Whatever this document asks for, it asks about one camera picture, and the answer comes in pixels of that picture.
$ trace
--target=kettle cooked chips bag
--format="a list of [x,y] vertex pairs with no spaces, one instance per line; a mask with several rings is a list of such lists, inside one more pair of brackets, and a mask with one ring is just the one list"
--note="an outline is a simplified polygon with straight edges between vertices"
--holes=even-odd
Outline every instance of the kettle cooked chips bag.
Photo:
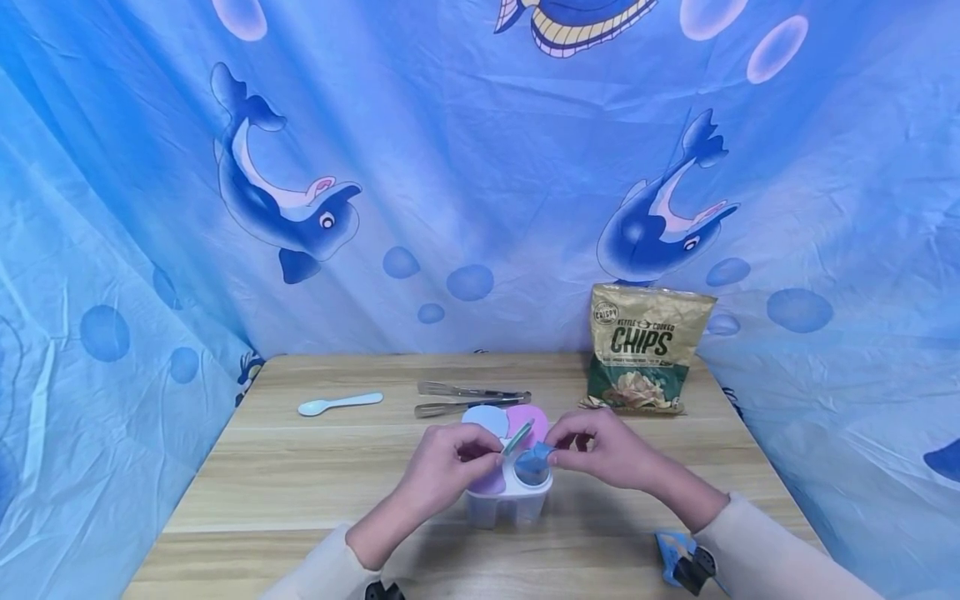
[[593,286],[586,408],[684,411],[680,391],[716,298],[661,288]]

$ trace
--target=cartoon dolphin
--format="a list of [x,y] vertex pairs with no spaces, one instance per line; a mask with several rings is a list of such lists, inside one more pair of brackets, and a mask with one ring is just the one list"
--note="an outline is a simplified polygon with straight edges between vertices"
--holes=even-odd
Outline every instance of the cartoon dolphin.
[[495,34],[507,31],[535,7],[530,29],[537,46],[558,59],[614,39],[637,23],[657,0],[500,0]]
[[941,477],[960,483],[960,440],[924,455],[926,465]]
[[620,283],[649,285],[706,249],[720,233],[720,222],[739,204],[714,204],[693,219],[674,214],[670,197],[694,164],[709,168],[727,155],[723,136],[710,137],[716,126],[707,110],[684,133],[684,156],[661,178],[635,185],[607,222],[597,242],[597,260]]
[[247,135],[251,125],[278,132],[286,118],[262,97],[248,97],[247,85],[235,80],[222,62],[213,67],[210,87],[230,115],[215,147],[220,196],[241,228],[280,248],[283,281],[300,283],[356,235],[360,220],[349,200],[362,188],[353,182],[337,184],[332,177],[314,181],[306,192],[271,185],[253,166]]

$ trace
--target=white plastic spoon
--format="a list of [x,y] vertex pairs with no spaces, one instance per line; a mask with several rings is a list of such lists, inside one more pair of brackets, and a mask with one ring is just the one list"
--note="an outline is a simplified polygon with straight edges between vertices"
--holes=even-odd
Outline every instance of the white plastic spoon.
[[300,408],[297,409],[297,412],[304,417],[316,417],[326,409],[333,408],[334,406],[359,406],[360,404],[376,404],[382,399],[382,394],[379,392],[374,392],[372,394],[363,394],[362,396],[340,398],[339,400],[310,400],[309,402],[304,402],[301,404]]

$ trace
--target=beige sleeve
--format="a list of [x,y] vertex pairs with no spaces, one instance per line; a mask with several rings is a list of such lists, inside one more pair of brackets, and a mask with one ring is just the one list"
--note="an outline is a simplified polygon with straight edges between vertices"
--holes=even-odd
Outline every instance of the beige sleeve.
[[713,555],[716,579],[734,600],[882,600],[826,554],[735,493],[694,539]]
[[380,573],[365,569],[347,545],[349,525],[330,532],[300,565],[260,600],[363,600]]

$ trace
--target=blue curtain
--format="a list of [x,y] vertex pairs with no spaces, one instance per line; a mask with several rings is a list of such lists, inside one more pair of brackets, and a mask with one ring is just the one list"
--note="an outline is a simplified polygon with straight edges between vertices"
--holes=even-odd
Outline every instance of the blue curtain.
[[261,356],[586,349],[622,280],[719,298],[841,564],[960,594],[960,5],[0,8],[0,589],[119,596]]

